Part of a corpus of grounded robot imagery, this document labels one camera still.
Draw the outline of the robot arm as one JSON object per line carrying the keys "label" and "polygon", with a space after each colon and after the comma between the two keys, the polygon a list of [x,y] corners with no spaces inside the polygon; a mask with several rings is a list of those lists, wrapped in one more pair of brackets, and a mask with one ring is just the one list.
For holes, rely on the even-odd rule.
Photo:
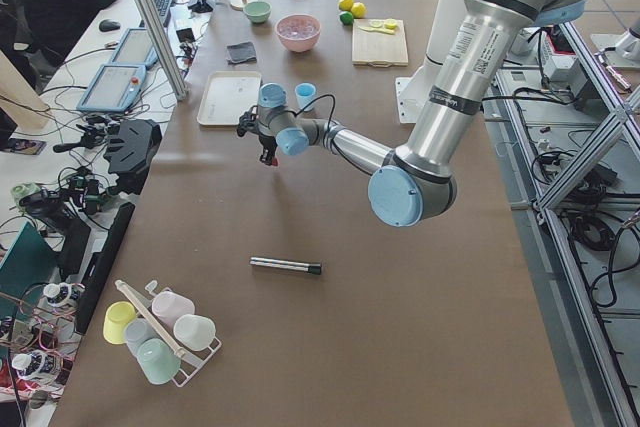
{"label": "robot arm", "polygon": [[572,21],[585,0],[464,0],[466,16],[408,140],[390,148],[332,118],[304,118],[286,106],[277,83],[260,88],[256,106],[239,119],[237,133],[258,136],[261,162],[275,153],[298,155],[322,145],[369,174],[368,199],[376,216],[394,227],[444,213],[457,185],[449,162],[516,35],[529,26]]}
{"label": "robot arm", "polygon": [[610,65],[626,69],[639,69],[639,20],[622,34],[591,34],[598,52],[604,53]]}

